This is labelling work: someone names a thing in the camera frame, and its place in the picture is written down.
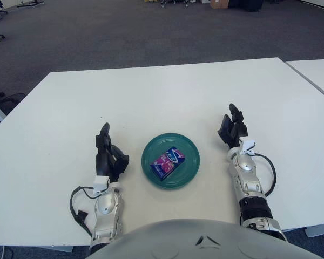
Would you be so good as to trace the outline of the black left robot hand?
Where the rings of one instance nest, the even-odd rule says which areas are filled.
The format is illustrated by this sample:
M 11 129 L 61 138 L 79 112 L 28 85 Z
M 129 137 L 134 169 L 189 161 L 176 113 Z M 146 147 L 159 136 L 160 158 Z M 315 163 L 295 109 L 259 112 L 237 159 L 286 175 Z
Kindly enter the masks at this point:
M 110 124 L 106 122 L 96 135 L 96 173 L 98 176 L 108 176 L 110 182 L 117 182 L 128 164 L 129 156 L 113 145 L 109 135 Z

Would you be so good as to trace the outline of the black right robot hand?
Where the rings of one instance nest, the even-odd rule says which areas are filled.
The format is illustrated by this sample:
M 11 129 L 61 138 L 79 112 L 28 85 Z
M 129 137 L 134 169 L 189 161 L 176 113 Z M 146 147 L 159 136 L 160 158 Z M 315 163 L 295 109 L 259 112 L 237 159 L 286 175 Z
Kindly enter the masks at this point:
M 218 135 L 231 149 L 240 146 L 240 137 L 247 137 L 248 131 L 242 112 L 233 103 L 229 104 L 229 110 L 232 117 L 230 118 L 228 114 L 224 115 Z

